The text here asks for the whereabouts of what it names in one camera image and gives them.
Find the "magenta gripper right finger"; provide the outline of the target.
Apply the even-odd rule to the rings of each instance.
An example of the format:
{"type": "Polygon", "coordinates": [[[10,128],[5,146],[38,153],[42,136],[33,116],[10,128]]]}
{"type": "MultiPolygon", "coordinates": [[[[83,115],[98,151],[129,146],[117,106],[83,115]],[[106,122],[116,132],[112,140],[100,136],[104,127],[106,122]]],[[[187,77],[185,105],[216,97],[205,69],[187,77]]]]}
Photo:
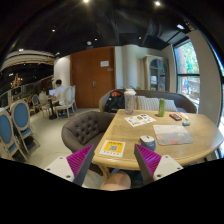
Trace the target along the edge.
{"type": "Polygon", "coordinates": [[[143,182],[145,184],[152,183],[154,181],[153,175],[161,160],[161,156],[138,144],[135,145],[134,155],[137,159],[143,182]]]}

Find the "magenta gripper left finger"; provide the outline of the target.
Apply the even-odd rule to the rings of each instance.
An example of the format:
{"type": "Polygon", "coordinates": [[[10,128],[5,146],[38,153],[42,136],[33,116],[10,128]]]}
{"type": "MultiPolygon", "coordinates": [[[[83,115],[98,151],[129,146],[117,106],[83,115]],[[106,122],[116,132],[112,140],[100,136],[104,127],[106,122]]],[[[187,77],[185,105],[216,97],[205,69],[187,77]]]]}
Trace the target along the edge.
{"type": "Polygon", "coordinates": [[[74,183],[81,186],[94,156],[94,149],[89,145],[67,157],[67,162],[74,175],[74,183]]]}

